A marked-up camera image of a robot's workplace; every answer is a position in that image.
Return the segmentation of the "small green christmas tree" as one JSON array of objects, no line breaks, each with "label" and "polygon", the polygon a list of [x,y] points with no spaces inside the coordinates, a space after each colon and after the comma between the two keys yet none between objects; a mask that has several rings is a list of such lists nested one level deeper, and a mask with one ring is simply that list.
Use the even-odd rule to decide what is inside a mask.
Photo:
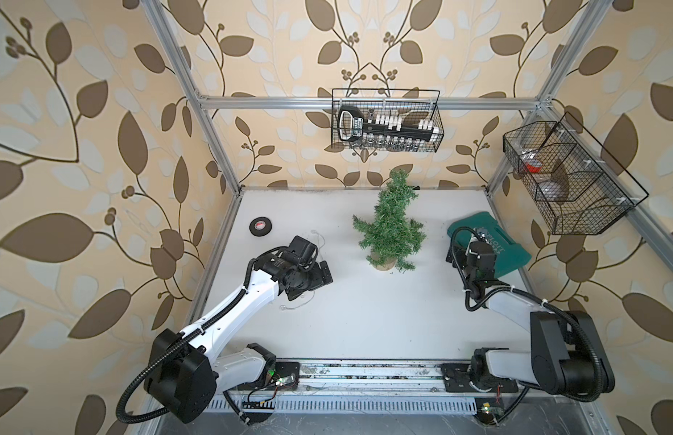
[{"label": "small green christmas tree", "polygon": [[354,215],[353,228],[361,236],[358,246],[367,252],[367,262],[376,269],[414,271],[410,257],[418,254],[426,239],[424,224],[407,217],[407,209],[418,198],[408,184],[408,173],[394,170],[378,194],[371,221]]}]

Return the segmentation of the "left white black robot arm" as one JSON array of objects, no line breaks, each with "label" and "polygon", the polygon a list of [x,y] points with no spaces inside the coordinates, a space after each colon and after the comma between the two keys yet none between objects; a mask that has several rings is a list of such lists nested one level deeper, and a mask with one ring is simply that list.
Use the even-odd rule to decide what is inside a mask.
[{"label": "left white black robot arm", "polygon": [[264,306],[281,295],[290,301],[332,283],[318,246],[296,236],[248,263],[240,286],[206,315],[178,333],[166,329],[153,341],[149,364],[124,389],[115,409],[122,424],[148,422],[171,413],[180,422],[199,417],[217,393],[272,383],[276,357],[259,344],[222,352]]}]

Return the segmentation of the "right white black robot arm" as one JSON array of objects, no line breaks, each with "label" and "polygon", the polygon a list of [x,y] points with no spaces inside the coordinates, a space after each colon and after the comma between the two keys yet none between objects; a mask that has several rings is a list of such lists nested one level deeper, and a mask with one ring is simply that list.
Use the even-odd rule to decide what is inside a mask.
[{"label": "right white black robot arm", "polygon": [[614,390],[616,377],[590,315],[564,311],[498,279],[494,249],[475,229],[459,226],[449,236],[446,259],[462,279],[466,310],[493,311],[530,335],[527,351],[475,350],[467,369],[472,388],[488,392],[516,382],[577,402],[594,402]]}]

